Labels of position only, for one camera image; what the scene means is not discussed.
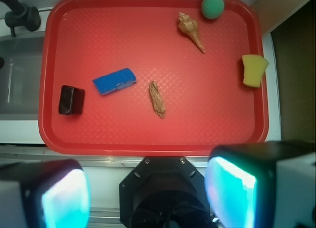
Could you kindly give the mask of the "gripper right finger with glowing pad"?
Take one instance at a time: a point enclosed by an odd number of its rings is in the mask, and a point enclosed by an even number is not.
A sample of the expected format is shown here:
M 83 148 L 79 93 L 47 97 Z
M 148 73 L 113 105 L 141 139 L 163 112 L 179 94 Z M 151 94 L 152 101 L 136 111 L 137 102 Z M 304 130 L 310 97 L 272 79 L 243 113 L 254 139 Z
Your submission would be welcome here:
M 226 228 L 313 228 L 316 146 L 305 141 L 217 146 L 207 163 L 205 190 Z

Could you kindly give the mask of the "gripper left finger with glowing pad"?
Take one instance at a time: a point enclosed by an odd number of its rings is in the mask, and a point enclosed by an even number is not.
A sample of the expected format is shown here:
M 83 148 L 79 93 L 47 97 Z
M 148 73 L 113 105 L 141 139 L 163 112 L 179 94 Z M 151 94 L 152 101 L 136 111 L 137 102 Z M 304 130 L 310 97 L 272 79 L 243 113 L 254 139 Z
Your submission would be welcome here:
M 91 208 L 87 173 L 73 160 L 2 165 L 2 228 L 85 228 Z

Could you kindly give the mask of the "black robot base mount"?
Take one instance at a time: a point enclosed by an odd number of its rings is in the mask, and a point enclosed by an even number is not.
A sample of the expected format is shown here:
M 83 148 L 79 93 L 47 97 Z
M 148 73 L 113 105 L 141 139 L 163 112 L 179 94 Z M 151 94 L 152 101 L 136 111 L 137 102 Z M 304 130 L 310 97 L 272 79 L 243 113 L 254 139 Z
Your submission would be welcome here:
M 183 157 L 146 157 L 119 184 L 127 228 L 217 228 L 204 176 Z

